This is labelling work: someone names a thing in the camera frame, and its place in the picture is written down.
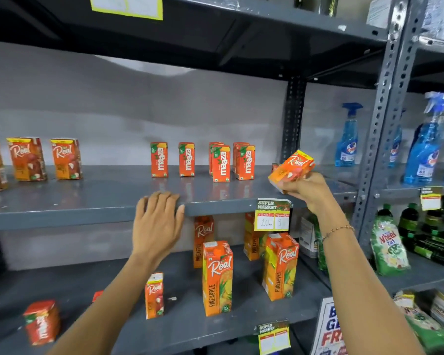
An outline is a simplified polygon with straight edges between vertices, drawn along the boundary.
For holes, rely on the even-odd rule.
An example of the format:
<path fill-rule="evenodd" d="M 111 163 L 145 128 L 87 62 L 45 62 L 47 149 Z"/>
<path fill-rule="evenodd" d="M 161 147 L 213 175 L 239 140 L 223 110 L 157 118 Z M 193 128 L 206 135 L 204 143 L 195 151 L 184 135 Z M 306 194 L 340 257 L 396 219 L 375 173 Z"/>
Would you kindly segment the person's left hand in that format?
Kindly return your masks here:
<path fill-rule="evenodd" d="M 145 214 L 133 222 L 131 258 L 154 271 L 178 242 L 182 229 L 175 229 L 179 194 L 170 193 L 164 214 L 158 214 L 158 196 L 148 196 Z"/>

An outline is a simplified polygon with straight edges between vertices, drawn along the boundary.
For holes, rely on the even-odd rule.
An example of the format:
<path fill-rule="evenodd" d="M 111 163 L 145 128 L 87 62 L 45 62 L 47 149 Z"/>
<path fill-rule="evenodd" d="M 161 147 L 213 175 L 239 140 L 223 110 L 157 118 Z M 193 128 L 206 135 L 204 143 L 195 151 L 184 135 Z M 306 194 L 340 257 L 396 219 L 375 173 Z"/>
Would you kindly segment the person's right hand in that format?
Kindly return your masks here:
<path fill-rule="evenodd" d="M 309 172 L 294 181 L 276 184 L 282 191 L 306 202 L 308 209 L 319 219 L 343 214 L 342 209 L 333 196 L 324 176 L 318 172 Z"/>

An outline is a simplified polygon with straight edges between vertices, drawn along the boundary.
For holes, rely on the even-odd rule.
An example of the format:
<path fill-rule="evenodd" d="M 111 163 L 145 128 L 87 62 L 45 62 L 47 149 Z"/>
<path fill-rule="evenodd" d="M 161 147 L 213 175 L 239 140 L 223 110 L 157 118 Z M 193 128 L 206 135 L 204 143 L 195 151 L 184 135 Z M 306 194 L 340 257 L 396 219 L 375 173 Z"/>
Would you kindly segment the small orange juice carton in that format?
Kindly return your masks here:
<path fill-rule="evenodd" d="M 298 149 L 282 164 L 272 167 L 272 172 L 268 176 L 268 180 L 278 191 L 287 194 L 287 191 L 283 190 L 280 184 L 290 183 L 299 178 L 304 178 L 314 167 L 314 158 Z"/>

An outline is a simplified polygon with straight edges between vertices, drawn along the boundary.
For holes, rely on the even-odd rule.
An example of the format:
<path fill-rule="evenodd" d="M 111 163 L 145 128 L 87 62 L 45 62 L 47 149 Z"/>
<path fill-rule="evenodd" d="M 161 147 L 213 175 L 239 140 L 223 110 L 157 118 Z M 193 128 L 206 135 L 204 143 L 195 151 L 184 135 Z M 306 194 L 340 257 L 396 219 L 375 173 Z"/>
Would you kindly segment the person's left forearm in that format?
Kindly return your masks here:
<path fill-rule="evenodd" d="M 144 286 L 163 258 L 150 252 L 132 254 L 102 295 L 46 355 L 110 355 Z"/>

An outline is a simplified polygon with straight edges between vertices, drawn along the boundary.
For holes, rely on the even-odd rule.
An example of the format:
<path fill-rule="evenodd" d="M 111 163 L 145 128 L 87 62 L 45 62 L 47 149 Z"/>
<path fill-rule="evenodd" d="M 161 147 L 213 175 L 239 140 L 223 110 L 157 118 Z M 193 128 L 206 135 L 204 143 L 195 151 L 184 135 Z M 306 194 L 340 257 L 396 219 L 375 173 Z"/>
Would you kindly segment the person's right forearm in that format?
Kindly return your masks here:
<path fill-rule="evenodd" d="M 344 213 L 318 218 L 332 296 L 349 355 L 426 355 L 378 279 Z"/>

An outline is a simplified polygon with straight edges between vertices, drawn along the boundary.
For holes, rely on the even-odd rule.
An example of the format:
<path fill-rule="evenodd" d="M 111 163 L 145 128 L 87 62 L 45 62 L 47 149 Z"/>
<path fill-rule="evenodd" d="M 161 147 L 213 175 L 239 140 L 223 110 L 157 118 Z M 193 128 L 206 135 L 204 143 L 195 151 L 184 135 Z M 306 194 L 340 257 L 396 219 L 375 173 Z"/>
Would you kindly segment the tall pineapple juice carton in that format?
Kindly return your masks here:
<path fill-rule="evenodd" d="M 298 254 L 299 243 L 289 233 L 267 236 L 262 286 L 271 301 L 292 297 Z"/>
<path fill-rule="evenodd" d="M 214 235 L 214 219 L 212 215 L 198 216 L 194 220 L 194 248 L 193 265 L 194 268 L 201 268 L 203 263 L 203 244 L 212 242 Z"/>
<path fill-rule="evenodd" d="M 202 292 L 206 316 L 232 310 L 233 251 L 225 240 L 203 244 Z"/>
<path fill-rule="evenodd" d="M 267 231 L 255 231 L 255 212 L 245 213 L 244 254 L 250 261 L 265 256 Z"/>

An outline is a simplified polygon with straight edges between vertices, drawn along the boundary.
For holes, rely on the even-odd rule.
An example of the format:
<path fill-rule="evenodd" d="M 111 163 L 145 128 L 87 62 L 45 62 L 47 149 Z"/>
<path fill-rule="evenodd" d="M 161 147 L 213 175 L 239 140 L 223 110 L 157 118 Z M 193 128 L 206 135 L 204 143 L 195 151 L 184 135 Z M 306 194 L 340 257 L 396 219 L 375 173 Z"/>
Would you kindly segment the green yellow price tag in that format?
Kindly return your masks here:
<path fill-rule="evenodd" d="M 258 198 L 254 214 L 254 231 L 287 232 L 292 203 L 287 199 Z"/>
<path fill-rule="evenodd" d="M 257 325 L 256 334 L 260 355 L 278 354 L 291 347 L 287 320 Z"/>
<path fill-rule="evenodd" d="M 440 210 L 442 207 L 442 187 L 422 187 L 420 189 L 420 206 L 423 211 Z"/>

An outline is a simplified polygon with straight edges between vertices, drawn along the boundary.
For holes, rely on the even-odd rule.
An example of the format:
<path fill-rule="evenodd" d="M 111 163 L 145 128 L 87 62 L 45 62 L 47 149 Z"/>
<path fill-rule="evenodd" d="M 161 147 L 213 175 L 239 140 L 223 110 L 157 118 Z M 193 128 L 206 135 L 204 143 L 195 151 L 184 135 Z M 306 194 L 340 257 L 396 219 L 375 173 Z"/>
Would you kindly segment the wide grey metal shelving rack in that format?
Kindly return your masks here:
<path fill-rule="evenodd" d="M 300 141 L 305 84 L 386 55 L 394 44 L 388 23 L 379 28 L 264 0 L 163 0 L 163 9 L 169 21 L 136 23 L 116 14 L 93 16 L 101 12 L 86 0 L 0 0 L 0 42 L 289 80 L 295 94 L 287 91 L 285 98 L 281 160 Z M 274 46 L 281 35 L 291 47 L 287 56 L 262 56 L 261 46 Z M 99 171 L 117 175 L 116 166 L 92 167 L 97 178 L 70 188 L 77 191 L 75 206 L 32 208 L 18 197 L 28 186 L 12 190 L 0 231 L 130 221 L 136 183 L 100 177 Z"/>

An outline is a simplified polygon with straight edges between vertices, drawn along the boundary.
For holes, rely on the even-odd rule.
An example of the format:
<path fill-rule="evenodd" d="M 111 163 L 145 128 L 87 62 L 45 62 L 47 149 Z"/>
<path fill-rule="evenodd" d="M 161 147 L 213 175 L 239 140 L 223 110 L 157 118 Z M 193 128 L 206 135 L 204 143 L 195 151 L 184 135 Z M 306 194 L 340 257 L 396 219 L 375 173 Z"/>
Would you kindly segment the white product pack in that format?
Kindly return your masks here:
<path fill-rule="evenodd" d="M 317 216 L 311 214 L 301 218 L 299 244 L 301 252 L 309 258 L 317 258 L 319 254 L 316 235 L 318 227 Z"/>

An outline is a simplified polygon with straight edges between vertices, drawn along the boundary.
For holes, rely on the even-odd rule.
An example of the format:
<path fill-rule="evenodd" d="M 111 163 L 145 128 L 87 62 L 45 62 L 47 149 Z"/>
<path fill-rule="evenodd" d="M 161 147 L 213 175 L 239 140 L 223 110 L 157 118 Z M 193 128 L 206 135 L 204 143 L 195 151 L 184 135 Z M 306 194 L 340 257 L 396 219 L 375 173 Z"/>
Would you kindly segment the row of orange mango cartons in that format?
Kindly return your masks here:
<path fill-rule="evenodd" d="M 150 143 L 150 169 L 153 178 L 169 176 L 168 143 Z M 235 175 L 240 181 L 254 179 L 256 148 L 247 142 L 235 142 L 233 146 L 222 142 L 210 142 L 208 146 L 209 175 L 214 183 L 228 183 Z M 178 143 L 178 175 L 193 178 L 195 171 L 195 143 Z"/>

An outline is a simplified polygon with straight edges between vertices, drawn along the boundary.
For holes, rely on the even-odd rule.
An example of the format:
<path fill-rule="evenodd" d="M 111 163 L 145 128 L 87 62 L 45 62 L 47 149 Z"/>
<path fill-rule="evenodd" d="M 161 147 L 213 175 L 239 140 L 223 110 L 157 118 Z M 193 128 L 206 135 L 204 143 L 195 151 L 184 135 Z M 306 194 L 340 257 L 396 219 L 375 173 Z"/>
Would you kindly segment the blue glass cleaner spray bottle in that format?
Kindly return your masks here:
<path fill-rule="evenodd" d="M 425 118 L 412 143 L 405 166 L 403 183 L 429 184 L 438 161 L 444 123 L 444 93 L 428 92 Z"/>
<path fill-rule="evenodd" d="M 358 145 L 356 114 L 363 106 L 360 103 L 349 102 L 343 103 L 342 107 L 345 108 L 348 113 L 341 140 L 337 143 L 335 166 L 354 167 Z"/>
<path fill-rule="evenodd" d="M 404 112 L 406 112 L 405 108 L 402 109 L 402 112 L 401 112 L 401 115 L 400 115 L 400 120 L 399 120 L 400 123 L 397 125 L 395 136 L 393 138 L 392 149 L 391 149 L 391 152 L 390 152 L 388 168 L 394 168 L 395 165 L 396 165 L 396 161 L 397 161 L 398 154 L 399 154 L 399 149 L 400 149 L 402 138 L 403 138 L 401 119 L 402 119 L 402 116 L 403 116 Z"/>

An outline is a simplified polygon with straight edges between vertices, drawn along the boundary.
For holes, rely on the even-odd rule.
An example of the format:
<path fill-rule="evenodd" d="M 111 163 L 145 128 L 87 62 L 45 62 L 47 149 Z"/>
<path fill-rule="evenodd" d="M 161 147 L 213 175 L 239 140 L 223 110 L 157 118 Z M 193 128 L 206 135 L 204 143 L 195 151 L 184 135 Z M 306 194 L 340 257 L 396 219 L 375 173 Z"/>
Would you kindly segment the green refill pouch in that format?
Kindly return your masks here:
<path fill-rule="evenodd" d="M 320 232 L 320 226 L 319 226 L 319 221 L 316 215 L 311 214 L 310 215 L 310 220 L 312 221 L 312 224 L 314 226 L 314 233 L 315 233 L 315 241 L 317 244 L 317 249 L 318 249 L 318 268 L 321 271 L 324 271 L 326 273 L 328 273 L 328 267 L 326 264 L 326 258 L 325 258 L 325 254 L 324 254 L 324 247 L 322 244 L 322 234 Z"/>

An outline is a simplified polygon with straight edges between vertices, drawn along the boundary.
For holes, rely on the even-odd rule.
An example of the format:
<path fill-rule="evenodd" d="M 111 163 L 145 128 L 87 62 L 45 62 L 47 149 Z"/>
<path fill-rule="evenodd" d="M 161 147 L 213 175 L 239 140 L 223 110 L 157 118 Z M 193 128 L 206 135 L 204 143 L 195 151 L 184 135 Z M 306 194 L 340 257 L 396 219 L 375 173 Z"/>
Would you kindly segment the green detergent pouch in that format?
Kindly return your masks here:
<path fill-rule="evenodd" d="M 394 276 L 411 269 L 406 248 L 394 223 L 391 205 L 388 203 L 384 203 L 375 216 L 371 247 L 378 275 Z"/>

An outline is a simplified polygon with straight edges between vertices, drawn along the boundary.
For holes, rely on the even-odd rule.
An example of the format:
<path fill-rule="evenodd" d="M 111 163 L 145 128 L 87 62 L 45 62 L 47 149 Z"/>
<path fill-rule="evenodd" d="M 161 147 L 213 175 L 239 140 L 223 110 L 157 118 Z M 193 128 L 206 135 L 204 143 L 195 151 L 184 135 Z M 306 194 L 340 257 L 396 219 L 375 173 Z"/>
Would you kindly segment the white blue red sign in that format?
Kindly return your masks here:
<path fill-rule="evenodd" d="M 348 355 L 333 297 L 321 302 L 310 355 Z"/>

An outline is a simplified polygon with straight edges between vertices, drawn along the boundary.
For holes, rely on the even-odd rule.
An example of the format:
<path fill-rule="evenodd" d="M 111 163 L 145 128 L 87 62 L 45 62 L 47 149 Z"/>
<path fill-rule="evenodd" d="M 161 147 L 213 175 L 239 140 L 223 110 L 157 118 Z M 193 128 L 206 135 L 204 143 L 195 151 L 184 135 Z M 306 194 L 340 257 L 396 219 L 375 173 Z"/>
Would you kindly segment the small red mango drink box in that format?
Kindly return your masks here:
<path fill-rule="evenodd" d="M 24 314 L 25 329 L 32 346 L 56 341 L 60 331 L 60 317 L 55 300 L 31 303 Z"/>

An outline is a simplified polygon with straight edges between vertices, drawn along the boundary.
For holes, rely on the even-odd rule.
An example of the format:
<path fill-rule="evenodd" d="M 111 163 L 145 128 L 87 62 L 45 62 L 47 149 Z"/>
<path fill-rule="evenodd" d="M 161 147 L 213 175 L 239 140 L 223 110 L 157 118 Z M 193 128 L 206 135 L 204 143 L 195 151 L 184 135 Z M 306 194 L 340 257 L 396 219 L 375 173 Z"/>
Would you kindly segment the green printed detergent bag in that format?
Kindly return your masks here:
<path fill-rule="evenodd" d="M 444 350 L 444 326 L 417 306 L 413 292 L 399 291 L 393 300 L 427 354 Z"/>

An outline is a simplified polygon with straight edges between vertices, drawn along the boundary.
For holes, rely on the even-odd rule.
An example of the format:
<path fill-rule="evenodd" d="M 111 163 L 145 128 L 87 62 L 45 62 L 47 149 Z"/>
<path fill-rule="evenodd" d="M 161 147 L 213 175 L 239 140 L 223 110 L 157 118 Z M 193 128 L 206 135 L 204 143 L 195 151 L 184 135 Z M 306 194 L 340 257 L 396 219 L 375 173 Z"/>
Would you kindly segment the white paper label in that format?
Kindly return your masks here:
<path fill-rule="evenodd" d="M 367 14 L 366 24 L 386 29 L 390 22 L 392 0 L 372 0 Z"/>

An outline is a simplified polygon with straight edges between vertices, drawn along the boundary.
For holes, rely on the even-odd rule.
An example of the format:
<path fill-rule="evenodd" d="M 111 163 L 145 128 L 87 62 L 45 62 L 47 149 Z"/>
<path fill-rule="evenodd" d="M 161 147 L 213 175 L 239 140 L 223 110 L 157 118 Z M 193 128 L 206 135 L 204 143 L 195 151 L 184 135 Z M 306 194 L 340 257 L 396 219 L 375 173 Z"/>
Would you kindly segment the large yellow edged shelf label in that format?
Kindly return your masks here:
<path fill-rule="evenodd" d="M 95 12 L 163 20 L 162 0 L 90 0 L 90 5 Z"/>

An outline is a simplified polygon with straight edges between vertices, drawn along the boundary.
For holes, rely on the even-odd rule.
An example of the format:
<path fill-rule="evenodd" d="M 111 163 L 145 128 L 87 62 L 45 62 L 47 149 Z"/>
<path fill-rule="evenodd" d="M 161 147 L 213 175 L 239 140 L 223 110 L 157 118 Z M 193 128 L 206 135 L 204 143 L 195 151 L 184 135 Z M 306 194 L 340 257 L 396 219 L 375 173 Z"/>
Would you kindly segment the clear plastic wrapped goods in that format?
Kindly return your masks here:
<path fill-rule="evenodd" d="M 444 0 L 427 0 L 421 34 L 444 41 Z"/>

